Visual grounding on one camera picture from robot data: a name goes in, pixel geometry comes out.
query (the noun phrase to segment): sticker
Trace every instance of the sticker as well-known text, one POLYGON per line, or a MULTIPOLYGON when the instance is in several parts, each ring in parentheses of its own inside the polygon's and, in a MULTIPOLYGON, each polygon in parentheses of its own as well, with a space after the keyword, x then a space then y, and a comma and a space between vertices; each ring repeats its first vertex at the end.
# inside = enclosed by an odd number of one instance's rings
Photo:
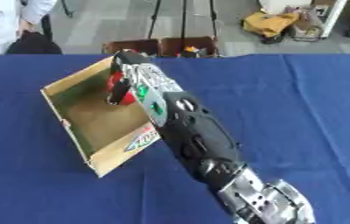
POLYGON ((143 134, 135 137, 133 140, 131 140, 130 144, 124 151, 133 151, 135 149, 147 146, 158 137, 158 133, 153 129, 151 126, 146 127, 143 130, 143 134))

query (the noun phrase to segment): blue tablecloth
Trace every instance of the blue tablecloth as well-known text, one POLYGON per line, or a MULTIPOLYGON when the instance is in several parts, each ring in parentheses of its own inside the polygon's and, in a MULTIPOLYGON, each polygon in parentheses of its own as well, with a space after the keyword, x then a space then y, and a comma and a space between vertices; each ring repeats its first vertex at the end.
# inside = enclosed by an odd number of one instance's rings
MULTIPOLYGON (((104 58, 0 57, 0 224, 231 223, 161 142, 98 179, 39 90, 104 58)), ((350 55, 161 59, 269 181, 304 193, 318 223, 350 223, 350 55)))

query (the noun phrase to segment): tripod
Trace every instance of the tripod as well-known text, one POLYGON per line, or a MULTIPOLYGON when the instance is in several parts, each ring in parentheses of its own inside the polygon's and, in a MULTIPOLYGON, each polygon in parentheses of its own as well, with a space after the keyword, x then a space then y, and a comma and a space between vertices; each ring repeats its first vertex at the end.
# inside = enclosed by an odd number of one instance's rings
MULTIPOLYGON (((151 39, 155 24, 158 20, 158 12, 160 11, 160 7, 161 7, 161 1, 162 0, 157 0, 156 1, 156 6, 155 6, 155 10, 151 16, 151 25, 150 25, 150 31, 148 34, 148 39, 151 39)), ((209 0, 209 4, 210 4, 210 17, 212 19, 212 25, 213 25, 213 40, 217 41, 217 26, 216 26, 216 21, 217 21, 217 13, 216 10, 214 8, 214 0, 209 0)), ((187 13, 187 0, 183 0, 183 6, 182 6, 182 25, 181 25, 181 34, 180 34, 180 38, 181 38, 181 45, 180 45, 180 51, 183 52, 186 44, 185 44, 185 37, 186 37, 186 13, 187 13)))
POLYGON ((69 18, 72 18, 73 15, 74 15, 74 11, 73 10, 69 10, 69 7, 67 6, 66 0, 60 0, 60 3, 62 4, 62 8, 63 8, 63 11, 65 12, 65 14, 69 18))

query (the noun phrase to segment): gray floor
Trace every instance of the gray floor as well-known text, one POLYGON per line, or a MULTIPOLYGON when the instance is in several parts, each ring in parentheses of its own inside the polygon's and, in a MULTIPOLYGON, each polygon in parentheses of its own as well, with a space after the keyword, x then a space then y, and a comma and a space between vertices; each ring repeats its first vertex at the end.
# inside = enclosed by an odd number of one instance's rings
MULTIPOLYGON (((60 3, 52 12, 54 39, 65 53, 100 53, 102 43, 143 39, 150 25, 156 0, 66 0, 76 11, 74 18, 63 13, 60 3)), ((189 0, 189 36, 213 34, 208 0, 189 0)), ((287 38, 276 45, 262 45, 258 37, 242 31, 239 19, 258 10, 256 0, 216 0, 220 53, 225 56, 249 53, 350 53, 350 38, 340 34, 340 25, 330 38, 316 43, 287 38)), ((180 35, 181 0, 163 0, 153 38, 180 35)))

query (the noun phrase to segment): cardboard box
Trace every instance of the cardboard box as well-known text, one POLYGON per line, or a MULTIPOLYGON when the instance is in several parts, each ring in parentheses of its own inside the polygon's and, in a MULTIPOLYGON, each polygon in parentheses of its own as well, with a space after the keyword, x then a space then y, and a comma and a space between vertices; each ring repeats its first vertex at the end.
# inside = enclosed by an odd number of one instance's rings
POLYGON ((41 89, 48 105, 99 177, 159 139, 137 104, 105 102, 112 57, 41 89))

